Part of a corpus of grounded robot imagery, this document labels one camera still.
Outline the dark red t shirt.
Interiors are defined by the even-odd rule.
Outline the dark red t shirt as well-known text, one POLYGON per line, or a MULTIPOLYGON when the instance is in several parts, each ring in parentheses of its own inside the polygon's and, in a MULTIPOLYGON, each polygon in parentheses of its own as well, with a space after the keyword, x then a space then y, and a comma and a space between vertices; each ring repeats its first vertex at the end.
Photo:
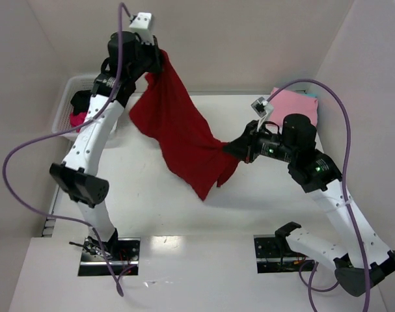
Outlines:
POLYGON ((229 180, 239 160, 223 151, 225 143, 213 136, 167 52, 162 56, 163 71, 146 74, 148 88, 129 117, 142 134, 157 140, 168 169, 205 200, 212 187, 229 180))

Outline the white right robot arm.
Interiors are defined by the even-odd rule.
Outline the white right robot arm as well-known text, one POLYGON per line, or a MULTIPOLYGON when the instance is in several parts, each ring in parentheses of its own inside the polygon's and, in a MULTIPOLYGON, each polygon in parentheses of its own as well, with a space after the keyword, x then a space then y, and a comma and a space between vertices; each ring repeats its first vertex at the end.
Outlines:
POLYGON ((318 238, 296 222, 275 231, 282 254, 304 254, 334 272, 350 295, 359 297, 395 272, 395 250, 375 233, 349 192, 342 190, 342 173, 333 160, 316 149, 316 128, 302 114, 284 118, 277 133, 259 128, 256 120, 223 151, 245 163, 258 156, 286 162, 292 179, 327 215, 342 244, 318 238))

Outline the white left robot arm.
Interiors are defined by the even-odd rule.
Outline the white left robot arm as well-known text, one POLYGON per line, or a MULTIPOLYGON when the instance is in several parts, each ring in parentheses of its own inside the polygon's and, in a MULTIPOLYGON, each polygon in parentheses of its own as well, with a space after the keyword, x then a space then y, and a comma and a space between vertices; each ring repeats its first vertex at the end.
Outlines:
POLYGON ((108 43, 109 57, 90 91, 86 120, 74 144, 60 164, 53 163, 50 175, 79 207, 89 225, 88 250, 104 246, 107 253, 118 248, 118 233, 109 218, 105 198, 109 182, 97 176, 100 157, 135 83, 145 73, 161 73, 163 57, 157 38, 145 42, 139 32, 113 34, 108 43))

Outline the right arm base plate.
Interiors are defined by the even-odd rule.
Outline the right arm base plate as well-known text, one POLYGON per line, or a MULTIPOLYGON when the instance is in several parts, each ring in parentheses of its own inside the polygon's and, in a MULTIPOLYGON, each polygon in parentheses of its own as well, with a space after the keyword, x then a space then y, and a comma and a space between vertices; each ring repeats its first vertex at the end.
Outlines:
POLYGON ((297 252, 282 252, 273 235, 255 235, 254 249, 259 274, 311 271, 314 261, 297 252))

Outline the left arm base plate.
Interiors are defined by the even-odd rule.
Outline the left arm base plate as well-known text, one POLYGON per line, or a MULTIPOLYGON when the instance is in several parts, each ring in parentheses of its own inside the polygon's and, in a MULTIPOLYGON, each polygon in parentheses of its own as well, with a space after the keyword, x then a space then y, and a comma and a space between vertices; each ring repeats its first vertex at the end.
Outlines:
MULTIPOLYGON (((120 245, 119 251, 116 255, 109 258, 109 264, 115 275, 119 276, 123 273, 123 275, 137 276, 141 246, 140 238, 120 238, 118 243, 120 245)), ((110 276, 111 274, 100 250, 90 252, 83 248, 77 275, 91 277, 110 276)))

